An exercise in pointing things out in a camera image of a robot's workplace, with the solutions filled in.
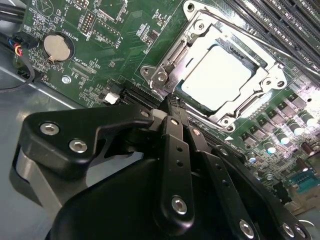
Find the green circuit board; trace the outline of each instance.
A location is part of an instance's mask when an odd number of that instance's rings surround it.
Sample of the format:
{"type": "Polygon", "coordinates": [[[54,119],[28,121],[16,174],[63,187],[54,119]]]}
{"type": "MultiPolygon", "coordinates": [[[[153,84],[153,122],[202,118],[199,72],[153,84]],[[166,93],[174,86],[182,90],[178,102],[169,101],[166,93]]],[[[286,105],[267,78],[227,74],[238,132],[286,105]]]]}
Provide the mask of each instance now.
{"type": "MultiPolygon", "coordinates": [[[[223,0],[199,2],[217,8],[227,18],[238,16],[223,0]]],[[[52,32],[63,33],[72,40],[74,55],[67,61],[52,63],[44,56],[42,46],[24,54],[43,74],[44,84],[87,108],[104,105],[99,95],[110,81],[131,82],[151,94],[140,68],[157,66],[187,24],[183,3],[184,0],[32,0],[27,6],[23,31],[40,40],[52,32]],[[63,76],[70,76],[71,83],[64,84],[63,76]]],[[[319,125],[307,127],[299,115],[305,111],[319,120],[320,90],[292,63],[286,64],[284,71],[288,87],[264,96],[251,114],[237,120],[235,132],[218,131],[198,122],[231,148],[244,154],[248,151],[257,154],[259,159],[254,167],[268,187],[300,171],[295,167],[295,160],[308,158],[300,148],[301,143],[319,142],[316,137],[319,125]],[[288,102],[292,94],[299,95],[306,107],[298,108],[288,102]],[[266,132],[263,140],[248,148],[242,135],[262,118],[268,118],[268,110],[276,109],[283,101],[296,112],[293,118],[282,114],[285,121],[294,119],[305,129],[304,134],[295,136],[286,124],[276,124],[276,131],[281,130],[290,138],[290,146],[277,144],[275,134],[266,132]],[[272,155],[263,147],[270,141],[277,148],[272,155]],[[273,174],[272,180],[266,179],[269,173],[273,174]]]]}

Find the metal load plate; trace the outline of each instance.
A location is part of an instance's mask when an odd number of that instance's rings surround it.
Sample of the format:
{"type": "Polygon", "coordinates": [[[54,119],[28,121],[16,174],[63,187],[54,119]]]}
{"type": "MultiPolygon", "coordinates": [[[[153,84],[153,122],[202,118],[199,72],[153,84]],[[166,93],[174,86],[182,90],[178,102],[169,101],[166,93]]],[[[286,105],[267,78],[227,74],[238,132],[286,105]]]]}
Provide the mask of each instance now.
{"type": "Polygon", "coordinates": [[[158,66],[143,65],[140,73],[160,97],[181,88],[210,113],[195,108],[199,118],[233,132],[234,122],[266,93],[287,86],[283,66],[252,39],[216,20],[214,15],[227,20],[216,8],[188,0],[183,11],[188,24],[176,42],[158,66]]]}

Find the black plastic bracket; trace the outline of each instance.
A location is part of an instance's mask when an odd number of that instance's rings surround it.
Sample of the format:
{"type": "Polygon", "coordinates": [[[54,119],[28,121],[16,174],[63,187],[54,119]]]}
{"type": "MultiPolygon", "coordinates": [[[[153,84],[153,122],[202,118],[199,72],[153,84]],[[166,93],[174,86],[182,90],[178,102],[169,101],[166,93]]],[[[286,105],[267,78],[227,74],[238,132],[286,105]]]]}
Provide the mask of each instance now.
{"type": "Polygon", "coordinates": [[[152,114],[139,105],[35,113],[24,120],[19,145],[24,154],[36,163],[65,179],[77,179],[86,174],[90,162],[98,154],[99,139],[126,129],[148,128],[153,121],[152,114]],[[55,124],[58,133],[44,134],[41,131],[44,123],[55,124]],[[69,146],[72,140],[84,142],[85,152],[72,151],[69,146]]]}
{"type": "Polygon", "coordinates": [[[224,217],[226,219],[229,233],[228,238],[235,239],[259,239],[245,205],[243,204],[236,187],[231,180],[228,171],[220,157],[208,153],[209,147],[205,137],[200,131],[193,127],[187,129],[191,149],[200,167],[207,173],[214,192],[219,199],[224,217]],[[241,225],[246,224],[246,231],[241,225]]]}
{"type": "Polygon", "coordinates": [[[189,145],[183,141],[180,119],[167,116],[162,122],[159,183],[154,219],[171,236],[184,234],[195,219],[189,145]]]}

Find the motherboard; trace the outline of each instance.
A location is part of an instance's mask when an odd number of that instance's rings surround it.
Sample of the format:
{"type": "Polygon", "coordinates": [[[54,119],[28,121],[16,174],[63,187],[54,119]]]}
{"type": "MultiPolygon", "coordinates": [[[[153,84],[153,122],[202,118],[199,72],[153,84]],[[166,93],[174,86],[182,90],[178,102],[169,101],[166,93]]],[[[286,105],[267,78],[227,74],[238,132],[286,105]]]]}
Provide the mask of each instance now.
{"type": "Polygon", "coordinates": [[[87,108],[152,109],[175,92],[208,143],[246,156],[283,204],[283,189],[319,192],[319,77],[217,16],[320,72],[315,0],[32,0],[22,31],[39,45],[24,54],[87,108]]]}

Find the capacitor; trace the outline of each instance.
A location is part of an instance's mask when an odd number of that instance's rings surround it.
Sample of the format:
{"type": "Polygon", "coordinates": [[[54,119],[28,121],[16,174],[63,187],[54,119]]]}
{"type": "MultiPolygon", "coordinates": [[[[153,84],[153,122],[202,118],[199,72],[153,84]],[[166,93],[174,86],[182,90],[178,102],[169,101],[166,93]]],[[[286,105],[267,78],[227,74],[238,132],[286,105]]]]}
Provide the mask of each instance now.
{"type": "Polygon", "coordinates": [[[301,159],[301,158],[298,158],[296,161],[295,161],[296,165],[299,167],[299,169],[302,171],[302,172],[306,172],[308,171],[308,166],[307,164],[305,164],[305,162],[301,159]]]}
{"type": "Polygon", "coordinates": [[[275,135],[279,142],[282,144],[282,145],[286,145],[290,142],[290,139],[288,138],[287,135],[285,135],[283,132],[279,132],[275,135]]]}
{"type": "Polygon", "coordinates": [[[304,142],[301,144],[301,148],[303,149],[303,151],[305,151],[306,154],[308,154],[309,156],[314,155],[316,152],[312,149],[312,147],[307,143],[304,142]]]}
{"type": "Polygon", "coordinates": [[[308,126],[315,126],[317,124],[317,120],[311,116],[309,113],[305,113],[301,116],[301,119],[304,121],[304,123],[308,126]]]}
{"type": "Polygon", "coordinates": [[[256,163],[256,157],[255,157],[255,154],[252,151],[248,152],[246,154],[246,157],[248,158],[248,160],[249,160],[249,162],[251,164],[255,164],[256,163]]]}
{"type": "Polygon", "coordinates": [[[263,144],[263,146],[268,154],[274,154],[277,151],[275,146],[269,141],[263,144]]]}
{"type": "Polygon", "coordinates": [[[305,132],[305,130],[301,126],[299,126],[299,124],[296,123],[295,121],[290,123],[288,125],[288,127],[294,133],[294,135],[297,135],[297,136],[299,136],[305,132]]]}

